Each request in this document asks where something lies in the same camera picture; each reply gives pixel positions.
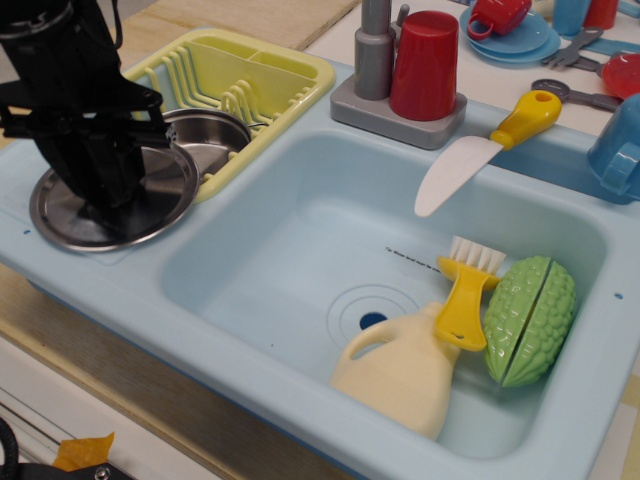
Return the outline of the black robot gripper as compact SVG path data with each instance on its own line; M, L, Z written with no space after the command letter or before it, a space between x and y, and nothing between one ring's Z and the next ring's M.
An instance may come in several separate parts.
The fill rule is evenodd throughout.
M4 135L35 139L72 193L99 204L101 187L108 208L134 198L145 174L140 146L168 144L162 97L124 78L121 44L95 1L1 4L1 48L17 74L1 86ZM82 140L55 136L70 133L132 144L103 141L97 174Z

